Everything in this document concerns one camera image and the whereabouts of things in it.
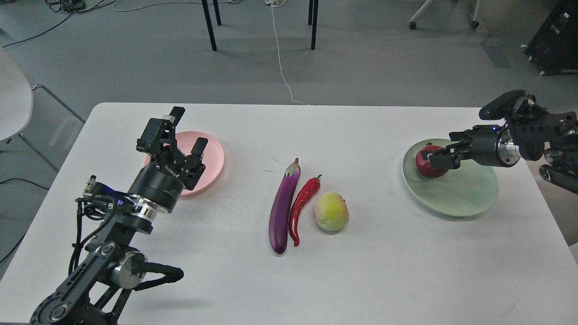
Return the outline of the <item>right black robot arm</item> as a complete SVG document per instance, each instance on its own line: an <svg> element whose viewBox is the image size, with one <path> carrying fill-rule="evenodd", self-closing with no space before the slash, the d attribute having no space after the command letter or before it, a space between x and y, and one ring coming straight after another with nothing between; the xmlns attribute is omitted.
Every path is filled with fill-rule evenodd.
<svg viewBox="0 0 578 325"><path fill-rule="evenodd" d="M577 117L573 111L553 114L536 103L526 90L508 91L479 111L482 120L503 120L502 125L476 125L450 132L450 145L424 149L421 158L434 169L457 169L464 160L479 165L509 168L519 160L546 160L541 178L577 193Z"/></svg>

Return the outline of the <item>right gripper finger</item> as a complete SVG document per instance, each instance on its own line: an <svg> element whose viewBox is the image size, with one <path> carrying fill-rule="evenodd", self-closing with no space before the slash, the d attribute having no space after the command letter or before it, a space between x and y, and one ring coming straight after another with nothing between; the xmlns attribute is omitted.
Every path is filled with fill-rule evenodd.
<svg viewBox="0 0 578 325"><path fill-rule="evenodd" d="M449 139L456 143L471 143L475 137L475 130L456 131L449 133Z"/></svg>
<svg viewBox="0 0 578 325"><path fill-rule="evenodd" d="M458 169L461 161L468 160L470 150L467 148L428 149L427 160L433 169Z"/></svg>

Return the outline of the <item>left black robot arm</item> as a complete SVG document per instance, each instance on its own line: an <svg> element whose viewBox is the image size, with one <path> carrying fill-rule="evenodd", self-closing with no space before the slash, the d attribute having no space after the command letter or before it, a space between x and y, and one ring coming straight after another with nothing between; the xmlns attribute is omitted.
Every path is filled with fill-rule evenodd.
<svg viewBox="0 0 578 325"><path fill-rule="evenodd" d="M136 233L150 234L157 213L169 214L183 190L193 190L205 172L207 138L188 154L177 146L176 126L183 107L150 119L136 150L150 161L126 192L92 176L76 200L77 235L68 277L39 304L32 325L115 325L134 291L181 280L177 267L151 263L130 243Z"/></svg>

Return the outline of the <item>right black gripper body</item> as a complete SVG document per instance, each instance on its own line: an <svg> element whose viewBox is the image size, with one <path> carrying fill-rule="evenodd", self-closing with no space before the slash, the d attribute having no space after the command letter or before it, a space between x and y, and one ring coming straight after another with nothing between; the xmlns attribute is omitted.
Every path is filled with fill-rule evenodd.
<svg viewBox="0 0 578 325"><path fill-rule="evenodd" d="M476 125L472 129L473 138L468 150L468 157L479 165L505 167L498 152L501 137L498 125Z"/></svg>

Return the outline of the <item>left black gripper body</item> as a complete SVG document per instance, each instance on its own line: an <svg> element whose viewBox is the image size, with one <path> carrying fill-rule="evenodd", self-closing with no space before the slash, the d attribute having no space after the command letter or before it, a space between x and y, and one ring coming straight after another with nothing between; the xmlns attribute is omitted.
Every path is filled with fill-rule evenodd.
<svg viewBox="0 0 578 325"><path fill-rule="evenodd" d="M176 202L181 196L184 188L194 189L197 181L205 170L205 165L202 164L200 168L187 168L185 173L180 176L176 174L169 175L172 169L165 165L166 172L153 171L152 164L154 162L167 163L171 159L169 156L161 156L158 158L150 158L150 161L138 173L136 179L128 190L128 194L138 195L146 198L149 201L161 206L167 213L171 213L176 206Z"/></svg>

